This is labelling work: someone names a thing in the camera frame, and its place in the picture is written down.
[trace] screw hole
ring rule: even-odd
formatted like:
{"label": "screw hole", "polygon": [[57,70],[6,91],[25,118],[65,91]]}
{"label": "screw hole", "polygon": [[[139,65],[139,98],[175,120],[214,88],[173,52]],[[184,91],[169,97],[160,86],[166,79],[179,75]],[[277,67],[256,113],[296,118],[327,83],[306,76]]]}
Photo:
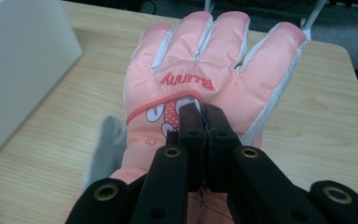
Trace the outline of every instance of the screw hole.
{"label": "screw hole", "polygon": [[242,156],[247,158],[256,158],[258,157],[258,152],[256,152],[254,149],[245,148],[242,150]]}
{"label": "screw hole", "polygon": [[98,201],[110,200],[118,194],[118,186],[115,183],[101,185],[94,191],[94,198]]}
{"label": "screw hole", "polygon": [[327,198],[329,198],[330,200],[336,203],[344,203],[344,204],[352,203],[351,195],[342,189],[327,186],[324,188],[324,195],[326,195]]}
{"label": "screw hole", "polygon": [[164,155],[166,157],[177,157],[177,156],[180,155],[180,150],[176,149],[174,147],[167,148],[167,149],[164,150]]}

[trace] table surface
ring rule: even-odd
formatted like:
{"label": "table surface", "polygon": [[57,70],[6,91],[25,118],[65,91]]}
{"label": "table surface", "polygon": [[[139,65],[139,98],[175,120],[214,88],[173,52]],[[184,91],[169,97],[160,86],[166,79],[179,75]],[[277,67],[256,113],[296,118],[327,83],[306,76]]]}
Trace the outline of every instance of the table surface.
{"label": "table surface", "polygon": [[[177,19],[64,2],[83,57],[0,151],[0,223],[59,223],[79,194],[107,115],[125,119],[126,67],[143,30]],[[251,32],[250,45],[264,34]],[[358,192],[358,82],[339,46],[309,42],[263,149],[302,189]]]}

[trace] glove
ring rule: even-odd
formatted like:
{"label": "glove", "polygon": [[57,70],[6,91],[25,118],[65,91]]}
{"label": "glove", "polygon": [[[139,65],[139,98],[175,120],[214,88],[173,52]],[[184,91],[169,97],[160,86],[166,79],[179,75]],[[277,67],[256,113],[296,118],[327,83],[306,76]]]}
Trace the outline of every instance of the glove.
{"label": "glove", "polygon": [[[147,173],[167,131],[177,131],[181,105],[209,103],[225,111],[243,145],[260,147],[260,134],[305,46],[294,25],[277,24],[247,50],[249,17],[222,14],[215,22],[196,12],[172,28],[157,24],[141,37],[128,67],[124,102],[127,149],[111,177],[127,183]],[[206,192],[204,206],[189,195],[188,223],[231,223],[224,194]]]}
{"label": "glove", "polygon": [[127,127],[118,118],[107,116],[101,125],[100,140],[83,178],[83,189],[97,180],[109,177],[121,167],[127,147]]}

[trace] gray carpet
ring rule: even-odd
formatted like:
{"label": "gray carpet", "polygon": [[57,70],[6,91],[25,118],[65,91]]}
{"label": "gray carpet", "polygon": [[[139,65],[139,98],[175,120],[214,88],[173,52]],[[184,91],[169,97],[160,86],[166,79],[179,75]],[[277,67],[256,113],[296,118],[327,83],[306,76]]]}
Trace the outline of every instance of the gray carpet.
{"label": "gray carpet", "polygon": [[[203,0],[151,0],[143,3],[141,11],[156,15],[181,19],[187,14],[203,10]],[[261,7],[274,5],[275,8]],[[213,16],[230,10],[246,12],[251,17],[251,30],[267,32],[279,21],[290,21],[299,25],[301,18],[307,18],[315,2],[309,0],[215,0]],[[354,69],[358,69],[358,7],[345,7],[342,4],[326,4],[311,29],[312,40],[333,43],[348,51]]]}

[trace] black bracket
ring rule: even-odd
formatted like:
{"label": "black bracket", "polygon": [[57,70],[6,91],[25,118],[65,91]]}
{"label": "black bracket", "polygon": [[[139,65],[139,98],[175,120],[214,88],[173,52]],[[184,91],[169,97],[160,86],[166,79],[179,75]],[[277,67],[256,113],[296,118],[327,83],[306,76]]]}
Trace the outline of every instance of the black bracket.
{"label": "black bracket", "polygon": [[66,223],[186,223],[187,193],[226,192],[235,223],[356,223],[358,194],[333,181],[295,186],[262,150],[242,146],[219,107],[180,108],[147,175],[92,184]]}

